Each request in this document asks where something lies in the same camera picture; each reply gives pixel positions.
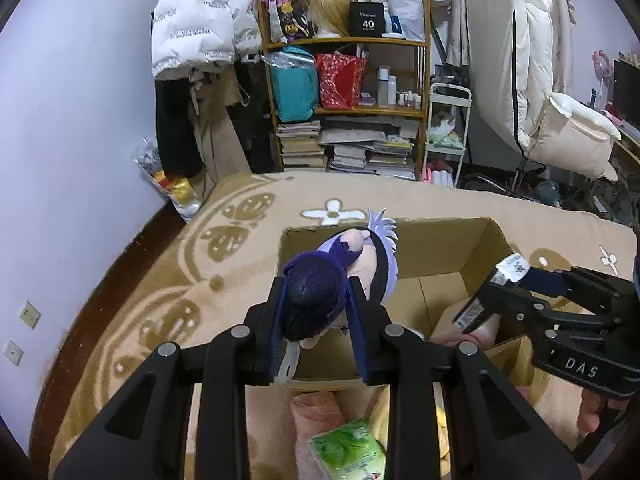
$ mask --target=bottle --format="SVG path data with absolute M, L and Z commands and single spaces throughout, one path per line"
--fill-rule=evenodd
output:
M 396 91 L 398 90 L 398 85 L 396 84 L 396 76 L 389 76 L 389 98 L 387 102 L 390 106 L 396 105 Z
M 391 13 L 389 13 L 389 4 L 384 3 L 385 6 L 385 32 L 393 32 L 393 25 L 391 23 Z
M 378 106 L 387 108 L 389 106 L 389 67 L 378 68 Z

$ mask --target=hand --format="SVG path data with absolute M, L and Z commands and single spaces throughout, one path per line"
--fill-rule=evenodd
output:
M 612 410 L 625 410 L 628 400 L 608 400 L 589 390 L 582 390 L 582 402 L 578 412 L 578 430 L 582 434 L 593 433 L 600 425 L 600 412 L 607 403 Z

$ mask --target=white label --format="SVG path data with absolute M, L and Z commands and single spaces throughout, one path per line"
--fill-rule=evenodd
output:
M 497 283 L 498 285 L 504 285 L 505 283 L 507 283 L 507 281 L 507 277 L 503 273 L 501 273 L 500 270 L 496 270 L 495 274 L 491 278 L 491 282 Z
M 460 317 L 455 320 L 454 325 L 464 332 L 477 318 L 484 312 L 484 306 L 478 298 L 475 298 L 471 304 L 462 312 Z
M 513 253 L 495 266 L 510 282 L 517 283 L 529 272 L 531 265 L 521 254 Z

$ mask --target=toy figure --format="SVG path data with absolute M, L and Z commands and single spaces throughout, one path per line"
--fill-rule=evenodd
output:
M 299 254 L 283 268 L 286 291 L 282 333 L 287 340 L 278 380 L 293 377 L 300 347 L 313 348 L 331 328 L 347 329 L 344 307 L 351 276 L 360 279 L 368 300 L 383 304 L 398 280 L 396 222 L 369 209 L 366 228 L 351 228 L 329 238 L 317 251 Z

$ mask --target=white chair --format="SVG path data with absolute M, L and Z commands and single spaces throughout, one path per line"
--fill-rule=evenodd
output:
M 482 119 L 522 152 L 520 176 L 529 159 L 615 181 L 609 157 L 620 138 L 617 128 L 552 92 L 552 7 L 552 0 L 466 0 L 474 103 Z

